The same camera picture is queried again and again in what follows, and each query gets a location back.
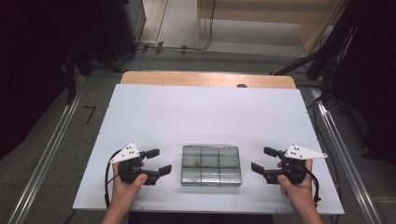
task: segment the wire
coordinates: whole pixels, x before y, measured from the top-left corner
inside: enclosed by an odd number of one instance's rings
[[[216,0],[213,1],[212,13],[210,14],[209,39],[207,40],[204,48],[203,49],[199,49],[199,50],[207,50],[210,47],[210,45],[212,44],[212,40],[213,40],[213,19],[215,18],[215,9],[216,9]]]
[[[150,50],[150,49],[172,49],[172,50],[177,50],[177,51],[181,51],[181,52],[197,52],[197,53],[202,52],[200,49],[197,49],[197,48],[155,47],[155,46],[148,46],[146,48],[146,50]]]
[[[296,84],[296,87],[297,88],[300,88],[300,87],[311,87],[311,88],[315,88],[315,89],[320,89],[321,88],[321,86],[315,85],[315,84],[301,84],[301,85]]]
[[[333,19],[334,16],[335,16],[335,13],[338,12],[338,10],[339,10],[340,7],[341,7],[341,2],[342,2],[342,1],[338,2],[337,6],[336,6],[336,8],[335,8],[335,10],[334,10],[334,12],[333,12],[332,15],[330,16],[330,18],[328,19],[328,21],[326,22],[326,25],[325,25],[324,27],[327,27],[327,26],[329,25],[329,23],[332,21],[332,19]],[[326,33],[324,33],[324,29],[323,29],[323,30],[320,32],[320,35],[318,35],[317,39],[314,41],[313,44],[311,44],[309,47],[303,49],[300,53],[298,53],[296,56],[294,56],[294,58],[291,59],[286,65],[284,65],[284,66],[281,67],[281,68],[276,69],[276,70],[272,73],[272,76],[274,75],[275,72],[277,72],[277,71],[279,71],[279,70],[281,70],[281,69],[283,69],[283,68],[285,68],[285,67],[287,67],[287,66],[289,66],[289,65],[291,65],[291,64],[293,64],[293,63],[295,63],[296,60],[299,58],[299,56],[300,56],[301,54],[307,52],[309,49],[311,49],[312,47],[314,47],[319,41],[321,41],[321,40],[322,40],[325,36],[327,36],[331,31],[332,31],[332,30],[330,30],[330,31],[328,30],[328,31],[326,31]]]
[[[312,104],[310,104],[309,106],[307,106],[306,108],[307,109],[309,109],[309,107],[311,107],[312,105],[314,105],[317,101],[319,101],[320,100],[320,96],[318,97],[318,98],[316,98],[315,100],[314,100],[314,102],[312,102]]]
[[[70,214],[70,216],[67,218],[67,220],[64,221],[64,224],[69,224],[72,221],[73,216],[76,214],[76,212],[77,212],[77,210],[73,210],[73,212]]]
[[[353,35],[356,34],[357,30],[358,30],[358,28],[356,28],[356,27],[352,27],[349,30],[348,35],[346,36],[346,38],[343,41],[343,44],[341,45],[338,55],[333,56],[334,67],[337,66],[347,56],[347,49],[349,48],[349,45],[353,38]]]
[[[111,178],[109,181],[107,181],[107,184],[109,184],[111,181],[113,181],[113,179],[116,178],[117,176],[119,176],[119,175],[113,176],[113,178]]]
[[[106,173],[105,173],[105,202],[106,202],[106,207],[108,208],[110,206],[110,199],[108,197],[108,183],[110,183],[111,180],[113,180],[116,176],[114,176],[110,181],[108,180],[108,170],[110,169],[110,161],[111,159],[113,159],[118,153],[120,152],[120,150],[117,150],[111,157],[110,160],[108,160],[107,163],[107,167],[106,167]]]
[[[305,72],[307,72],[307,71],[308,71],[308,69],[309,69],[309,67],[308,67],[308,68],[306,68],[306,66],[307,66],[307,64],[304,64],[304,65],[303,65],[303,67],[305,68]]]
[[[136,54],[142,52],[142,49],[137,49],[134,53],[128,54],[125,56],[125,60],[122,63],[117,64],[118,67],[123,67],[131,57],[135,56]]]
[[[319,198],[319,182],[316,176],[314,176],[314,174],[312,174],[312,172],[310,172],[306,167],[304,168],[305,171],[311,175],[312,177],[312,181],[314,182],[315,185],[315,195],[314,195],[314,203],[315,203],[315,207],[318,206],[318,201],[320,201],[321,199]]]

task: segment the gray floor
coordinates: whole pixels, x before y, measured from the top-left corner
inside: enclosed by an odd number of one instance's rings
[[[173,71],[220,71],[250,74],[267,74],[289,63],[290,57],[276,57],[236,53],[188,53],[163,50],[156,54],[150,50],[136,54],[123,68],[128,70],[173,70]],[[306,85],[316,83],[304,80],[304,74],[290,74],[299,85],[305,103],[310,105],[314,98]],[[93,144],[99,132],[111,94],[121,74],[115,74],[106,68],[96,68],[91,77],[84,77],[85,86],[76,111],[70,120],[63,139],[54,155],[53,161],[45,175],[37,195],[30,207],[24,223],[62,223],[72,212],[72,205],[77,194],[79,180],[84,173]],[[26,140],[5,158],[0,160],[0,223],[7,223],[26,182],[33,173],[42,153],[54,132],[56,125],[66,109],[67,92],[56,99],[46,114],[37,122]],[[385,161],[365,159],[361,155],[364,148],[348,115],[343,113],[335,101],[330,101],[337,128],[343,136],[346,147],[357,165],[361,177],[375,201],[375,207],[383,223],[394,223],[396,202],[396,168]],[[92,112],[85,106],[96,106],[96,110],[87,123]],[[339,223],[365,223],[355,193],[345,174],[344,168],[333,149],[332,141],[318,117],[318,126],[329,151],[319,138],[323,151],[331,152],[327,159],[332,176],[339,174],[342,191],[342,204],[346,213],[339,217]],[[72,223],[99,223],[104,211],[78,211]],[[323,217],[331,223],[330,217]],[[274,216],[275,223],[299,223],[294,215]]]
[[[147,17],[150,19],[158,16],[148,11]],[[203,48],[209,38],[209,23],[209,20],[201,20],[198,47],[196,33],[197,1],[168,0],[158,41],[163,41],[165,47],[180,48],[185,45],[190,48]],[[214,20],[212,31],[213,40],[207,51],[286,57],[304,54],[304,49],[293,24]],[[145,38],[143,41],[152,39],[146,37],[146,35]]]

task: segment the black cable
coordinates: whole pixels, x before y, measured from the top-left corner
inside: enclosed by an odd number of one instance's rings
[[[119,176],[119,175],[113,176],[113,178],[111,178],[109,181],[107,181],[107,184],[109,184],[111,181],[113,181],[113,179],[116,178],[117,176]]]
[[[197,49],[197,48],[177,48],[177,47],[157,47],[157,46],[148,46],[146,49],[147,49],[147,50],[149,50],[149,49],[174,49],[174,50],[179,50],[179,51],[184,51],[184,52],[186,52],[186,51],[202,52],[201,49]]]
[[[108,185],[108,183],[110,182],[110,181],[107,181],[107,180],[108,180],[108,171],[110,170],[110,161],[111,161],[111,159],[113,159],[119,152],[120,152],[120,150],[116,151],[116,152],[110,157],[110,160],[108,160],[107,167],[106,167],[106,173],[105,173],[105,202],[106,202],[106,207],[107,207],[107,208],[110,206],[110,199],[109,199],[109,197],[108,197],[108,188],[107,188],[107,185]]]
[[[338,3],[338,5],[336,6],[336,8],[335,8],[335,10],[334,10],[334,12],[332,13],[332,15],[330,16],[330,18],[327,20],[327,22],[326,22],[326,25],[324,26],[324,27],[327,27],[328,25],[329,25],[329,23],[332,21],[332,19],[334,18],[334,16],[335,16],[335,12],[337,12],[338,11],[338,9],[340,8],[340,6],[341,6],[341,1]],[[278,71],[278,70],[281,70],[281,69],[283,69],[283,68],[285,68],[285,67],[287,67],[287,66],[289,66],[289,65],[291,65],[291,64],[293,64],[293,63],[295,63],[298,59],[299,59],[299,55],[300,54],[303,54],[303,53],[305,53],[308,49],[311,49],[312,47],[314,47],[319,41],[321,41],[324,37],[325,37],[325,35],[327,34],[323,34],[323,32],[324,32],[324,29],[320,32],[320,35],[318,35],[318,38],[314,41],[314,43],[312,44],[312,45],[310,45],[309,47],[307,47],[306,49],[304,49],[304,50],[302,50],[300,53],[298,53],[293,59],[291,59],[286,65],[284,65],[283,67],[281,67],[281,68],[279,68],[279,69],[276,69],[275,70],[275,72],[276,71]]]
[[[64,222],[64,224],[69,224],[72,221],[73,216],[76,214],[77,210],[73,210],[73,212],[70,214],[70,216],[67,218],[67,220]]]
[[[210,23],[209,23],[209,40],[206,42],[206,45],[201,50],[207,50],[212,44],[213,40],[213,19],[215,18],[215,8],[216,8],[216,0],[213,1],[212,13],[210,14]]]
[[[312,105],[314,105],[317,101],[319,101],[320,100],[320,96],[318,97],[318,98],[316,98],[315,100],[314,100],[314,102],[312,102],[312,104],[310,104],[310,105],[308,105],[306,108],[308,109],[309,107],[311,107]]]
[[[296,84],[296,87],[297,87],[297,88],[300,88],[300,87],[310,87],[310,88],[315,88],[315,89],[320,89],[320,88],[321,88],[321,86],[315,85],[315,84],[302,84],[302,85]]]
[[[306,64],[304,64],[303,67],[305,68],[305,72],[307,72],[309,68],[306,67]]]
[[[319,198],[319,182],[318,182],[317,177],[314,176],[314,174],[312,174],[312,172],[310,172],[306,167],[304,169],[309,175],[311,175],[312,181],[314,182],[314,185],[315,185],[314,203],[315,203],[315,207],[316,207],[316,206],[318,206],[318,202],[321,200]]]
[[[140,53],[142,51],[142,49],[137,49],[134,53],[130,53],[128,55],[125,56],[124,60],[122,63],[117,64],[118,67],[123,67],[131,57],[135,56],[137,53]]]

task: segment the black stand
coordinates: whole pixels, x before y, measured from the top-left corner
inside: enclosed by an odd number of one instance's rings
[[[109,62],[108,60],[102,58],[90,49],[85,48],[81,45],[69,44],[66,50],[66,70],[67,70],[67,89],[68,98],[67,104],[73,101],[76,97],[76,81],[75,81],[75,70],[74,63],[76,64],[78,70],[83,76],[90,76],[92,74],[92,67],[88,58],[94,58],[97,62],[110,68],[116,73],[124,73],[122,69],[117,67],[115,64]]]
[[[271,73],[271,75],[273,76],[284,76],[286,75],[288,72],[293,71],[296,68],[299,68],[301,66],[303,66],[306,63],[312,62],[314,61],[318,56],[319,56],[319,52],[320,49],[318,49],[317,51],[313,52],[312,54],[304,57],[304,58],[299,58],[297,59],[294,63],[287,65],[281,69],[276,70],[275,72]]]

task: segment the forearm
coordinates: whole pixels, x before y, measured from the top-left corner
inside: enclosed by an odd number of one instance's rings
[[[300,217],[304,224],[322,224],[322,220],[316,207],[313,206],[302,206],[297,210],[297,215]]]
[[[115,204],[111,204],[107,209],[102,224],[121,223],[127,213],[128,211],[125,211],[124,209],[122,209],[122,207],[116,206]]]

